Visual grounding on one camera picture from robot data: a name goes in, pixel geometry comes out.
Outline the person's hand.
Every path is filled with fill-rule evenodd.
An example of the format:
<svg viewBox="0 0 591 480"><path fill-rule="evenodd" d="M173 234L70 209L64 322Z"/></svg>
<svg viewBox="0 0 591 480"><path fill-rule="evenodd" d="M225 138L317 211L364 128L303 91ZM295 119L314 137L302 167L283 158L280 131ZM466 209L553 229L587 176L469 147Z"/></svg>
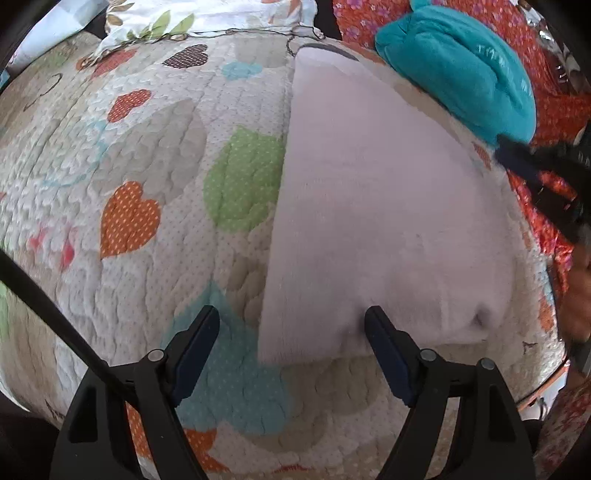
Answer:
<svg viewBox="0 0 591 480"><path fill-rule="evenodd" d="M568 290L558 313L558 328L567 343L585 343L590 339L591 277L590 252L577 245L567 276Z"/></svg>

